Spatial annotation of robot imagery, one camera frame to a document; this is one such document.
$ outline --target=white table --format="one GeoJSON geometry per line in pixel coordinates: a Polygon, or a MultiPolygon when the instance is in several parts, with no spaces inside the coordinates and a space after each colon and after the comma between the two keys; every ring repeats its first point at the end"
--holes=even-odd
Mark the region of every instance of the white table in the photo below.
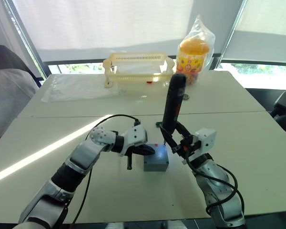
{"type": "MultiPolygon", "coordinates": [[[[78,118],[18,118],[0,140],[0,171],[57,142],[96,120],[78,118]]],[[[163,138],[155,122],[162,116],[140,117],[149,143],[163,138]]],[[[218,131],[211,150],[216,163],[232,171],[245,200],[245,213],[286,211],[286,133],[267,112],[226,114],[183,114],[179,116],[192,133],[202,127],[218,131]]],[[[103,126],[125,131],[133,124],[114,118],[103,126]]],[[[0,222],[15,223],[19,214],[42,184],[52,176],[86,134],[67,142],[51,153],[0,180],[0,222]]],[[[143,172],[143,157],[133,158],[102,153],[92,171],[92,183],[78,223],[204,218],[201,190],[188,166],[169,153],[166,172],[143,172]]],[[[87,179],[78,187],[65,222],[74,218],[87,179]]]]}
{"type": "MultiPolygon", "coordinates": [[[[104,77],[88,75],[87,77],[104,77]]],[[[52,76],[44,83],[19,117],[87,117],[107,114],[162,115],[167,95],[163,82],[119,83],[118,96],[80,101],[44,103],[44,93],[52,76]]],[[[181,114],[255,112],[265,109],[229,72],[206,71],[196,85],[188,86],[190,99],[184,101],[181,114]]]]}

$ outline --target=gray box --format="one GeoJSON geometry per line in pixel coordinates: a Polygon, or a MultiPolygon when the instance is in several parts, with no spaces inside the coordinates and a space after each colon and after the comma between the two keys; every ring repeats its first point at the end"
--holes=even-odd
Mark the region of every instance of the gray box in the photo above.
{"type": "Polygon", "coordinates": [[[166,171],[169,161],[164,144],[147,144],[155,150],[155,154],[144,156],[144,171],[166,171]]]}

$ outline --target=plastic bag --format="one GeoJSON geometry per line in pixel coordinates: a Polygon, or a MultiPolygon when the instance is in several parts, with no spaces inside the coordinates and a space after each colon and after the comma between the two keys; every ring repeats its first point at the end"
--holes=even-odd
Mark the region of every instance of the plastic bag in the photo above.
{"type": "Polygon", "coordinates": [[[54,75],[51,85],[41,101],[73,101],[94,99],[118,94],[117,85],[104,88],[105,77],[95,74],[59,74],[54,75]]]}
{"type": "Polygon", "coordinates": [[[215,35],[196,17],[190,33],[178,46],[177,72],[184,73],[187,84],[195,83],[198,73],[210,62],[214,53],[215,35]]]}

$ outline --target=wire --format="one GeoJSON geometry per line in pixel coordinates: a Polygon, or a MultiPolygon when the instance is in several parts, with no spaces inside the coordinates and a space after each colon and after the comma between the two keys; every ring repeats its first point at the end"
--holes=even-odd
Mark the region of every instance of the wire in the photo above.
{"type": "MultiPolygon", "coordinates": [[[[133,120],[135,120],[135,122],[139,122],[139,119],[137,119],[137,118],[135,118],[135,117],[133,117],[133,116],[130,116],[130,115],[126,115],[126,114],[114,114],[114,115],[111,115],[111,116],[109,116],[109,117],[107,117],[107,118],[101,120],[98,124],[96,124],[96,125],[94,126],[94,128],[96,128],[98,125],[102,124],[103,122],[107,121],[107,120],[110,119],[110,118],[119,117],[119,116],[132,118],[133,120]]],[[[87,134],[85,140],[88,139],[88,136],[89,136],[90,133],[91,133],[91,131],[89,131],[89,133],[87,134]]],[[[75,216],[73,222],[70,224],[69,229],[72,229],[72,228],[73,228],[73,226],[74,226],[74,224],[75,224],[75,222],[76,222],[78,216],[80,215],[80,213],[81,213],[81,211],[82,211],[82,207],[84,206],[84,203],[85,203],[85,200],[86,200],[86,197],[87,197],[87,193],[88,193],[88,189],[89,189],[89,184],[90,184],[90,180],[91,180],[91,175],[92,175],[92,169],[91,169],[90,172],[89,172],[88,182],[87,182],[87,186],[86,186],[86,190],[85,190],[84,197],[82,198],[81,206],[80,206],[80,208],[79,208],[79,210],[78,210],[78,212],[77,212],[77,214],[76,214],[76,216],[75,216]]]]}
{"type": "Polygon", "coordinates": [[[205,211],[210,215],[210,209],[211,209],[211,208],[213,208],[213,207],[215,207],[215,206],[218,206],[218,205],[221,205],[221,204],[223,204],[223,203],[229,201],[229,200],[232,199],[233,196],[235,196],[235,194],[237,193],[237,194],[239,195],[240,200],[241,200],[242,212],[244,213],[244,211],[245,211],[244,199],[243,199],[242,195],[240,194],[240,192],[237,190],[237,188],[238,188],[238,183],[237,183],[237,180],[236,180],[236,177],[234,176],[234,174],[233,174],[232,172],[230,172],[228,169],[226,169],[226,168],[224,168],[224,167],[218,165],[218,166],[220,166],[223,170],[225,170],[227,173],[229,173],[229,174],[231,175],[231,177],[232,177],[233,180],[234,180],[234,186],[231,185],[230,183],[224,181],[224,180],[217,179],[217,178],[215,178],[215,177],[211,177],[211,176],[205,175],[205,174],[203,174],[203,173],[197,171],[197,170],[194,168],[194,166],[190,163],[189,154],[190,154],[189,151],[187,151],[187,152],[185,153],[185,159],[186,159],[186,162],[187,162],[188,166],[192,169],[192,171],[193,171],[194,173],[196,173],[196,174],[198,174],[198,175],[200,175],[200,176],[202,176],[202,177],[208,178],[208,179],[210,179],[210,180],[215,180],[215,181],[217,181],[217,182],[220,182],[220,183],[222,183],[222,184],[225,184],[225,185],[227,185],[227,186],[229,186],[230,188],[233,189],[232,193],[231,193],[228,197],[226,197],[225,199],[220,200],[220,201],[218,201],[218,202],[216,202],[216,203],[213,203],[213,204],[208,205],[208,206],[206,207],[205,211]]]}

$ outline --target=gray sweater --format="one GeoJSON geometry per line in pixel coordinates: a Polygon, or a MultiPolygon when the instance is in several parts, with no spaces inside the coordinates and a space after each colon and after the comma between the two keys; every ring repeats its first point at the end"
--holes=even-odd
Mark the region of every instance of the gray sweater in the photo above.
{"type": "Polygon", "coordinates": [[[0,138],[37,89],[38,86],[27,72],[0,70],[0,138]]]}

